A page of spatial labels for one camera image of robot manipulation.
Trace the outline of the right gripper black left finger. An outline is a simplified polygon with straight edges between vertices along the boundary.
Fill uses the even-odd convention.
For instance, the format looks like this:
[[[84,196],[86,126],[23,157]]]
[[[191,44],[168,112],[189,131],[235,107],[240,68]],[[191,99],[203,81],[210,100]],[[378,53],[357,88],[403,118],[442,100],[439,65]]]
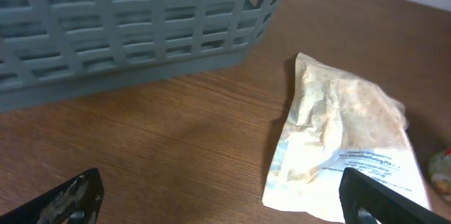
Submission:
[[[90,168],[1,216],[1,224],[95,224],[104,187]]]

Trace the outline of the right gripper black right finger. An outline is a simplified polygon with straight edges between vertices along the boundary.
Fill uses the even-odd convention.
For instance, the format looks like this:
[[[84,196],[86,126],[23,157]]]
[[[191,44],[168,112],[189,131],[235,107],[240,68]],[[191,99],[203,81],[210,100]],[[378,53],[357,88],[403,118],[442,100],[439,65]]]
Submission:
[[[339,186],[345,224],[450,224],[354,168],[346,168]]]

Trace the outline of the grey plastic basket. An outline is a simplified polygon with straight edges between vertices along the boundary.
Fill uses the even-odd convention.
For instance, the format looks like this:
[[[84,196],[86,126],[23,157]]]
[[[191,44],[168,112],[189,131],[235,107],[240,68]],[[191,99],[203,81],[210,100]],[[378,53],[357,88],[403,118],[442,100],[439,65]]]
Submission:
[[[1,0],[1,110],[235,66],[281,0]]]

